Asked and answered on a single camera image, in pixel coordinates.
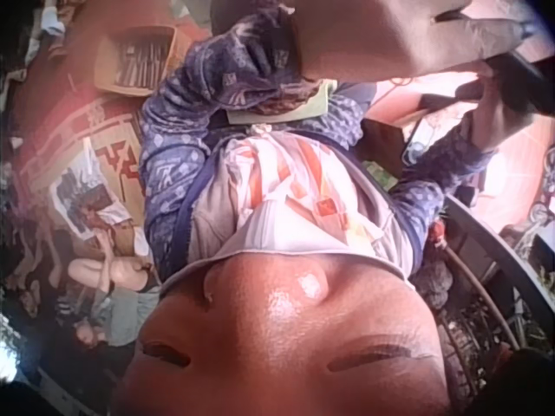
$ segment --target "black handheld object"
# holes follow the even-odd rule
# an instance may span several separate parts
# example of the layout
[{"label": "black handheld object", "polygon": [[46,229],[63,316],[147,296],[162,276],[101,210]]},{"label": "black handheld object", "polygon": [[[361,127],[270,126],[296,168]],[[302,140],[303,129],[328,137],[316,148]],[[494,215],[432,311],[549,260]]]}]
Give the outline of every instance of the black handheld object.
[{"label": "black handheld object", "polygon": [[[437,18],[438,22],[468,19],[468,16],[448,12]],[[555,117],[553,62],[555,58],[530,63],[518,52],[508,52],[486,59],[501,81],[503,102],[513,111],[537,113]],[[462,85],[455,93],[462,100],[481,97],[479,81]]]}]

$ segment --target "nose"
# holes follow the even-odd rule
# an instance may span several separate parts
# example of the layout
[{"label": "nose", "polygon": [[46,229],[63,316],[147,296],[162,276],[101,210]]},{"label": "nose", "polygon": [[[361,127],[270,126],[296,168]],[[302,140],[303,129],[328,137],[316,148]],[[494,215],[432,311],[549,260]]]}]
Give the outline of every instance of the nose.
[{"label": "nose", "polygon": [[244,253],[205,279],[214,325],[233,338],[238,352],[259,362],[294,350],[307,317],[328,293],[326,273],[310,257]]}]

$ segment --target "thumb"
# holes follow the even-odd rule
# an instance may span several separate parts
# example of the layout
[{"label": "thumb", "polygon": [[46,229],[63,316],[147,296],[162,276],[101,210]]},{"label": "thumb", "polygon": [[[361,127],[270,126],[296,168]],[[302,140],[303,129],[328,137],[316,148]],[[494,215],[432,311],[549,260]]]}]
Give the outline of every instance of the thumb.
[{"label": "thumb", "polygon": [[508,19],[467,19],[440,22],[432,27],[437,68],[483,61],[517,48],[533,33],[530,23]]}]

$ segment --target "open box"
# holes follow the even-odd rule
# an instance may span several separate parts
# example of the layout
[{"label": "open box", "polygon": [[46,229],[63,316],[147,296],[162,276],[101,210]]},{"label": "open box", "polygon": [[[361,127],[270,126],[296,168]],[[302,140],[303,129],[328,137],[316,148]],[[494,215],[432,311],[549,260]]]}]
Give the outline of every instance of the open box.
[{"label": "open box", "polygon": [[[149,86],[144,82],[137,86],[121,85],[116,81],[122,71],[121,45],[133,41],[140,45],[141,40],[146,38],[156,38],[163,43],[164,48],[167,48],[164,61],[156,73],[155,83],[151,82]],[[107,35],[100,42],[95,60],[95,86],[117,94],[134,97],[149,96],[158,84],[183,62],[191,43],[188,36],[173,26],[139,26]]]}]

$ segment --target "sleeve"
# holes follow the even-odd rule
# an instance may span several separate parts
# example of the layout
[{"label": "sleeve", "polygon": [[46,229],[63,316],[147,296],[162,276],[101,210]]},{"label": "sleeve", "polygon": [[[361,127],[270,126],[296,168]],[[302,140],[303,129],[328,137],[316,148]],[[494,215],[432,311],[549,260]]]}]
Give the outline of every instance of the sleeve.
[{"label": "sleeve", "polygon": [[486,168],[494,155],[483,153],[470,141],[472,123],[472,112],[466,113],[458,126],[403,171],[401,180],[389,192],[396,211],[411,229],[409,234],[416,239],[413,244],[418,245],[417,258],[421,258],[428,227],[439,215],[445,196],[466,177]]},{"label": "sleeve", "polygon": [[291,20],[282,8],[248,16],[229,32],[194,44],[183,65],[143,107],[140,177],[145,231],[160,274],[187,190],[211,153],[210,117],[252,107],[303,82]]}]

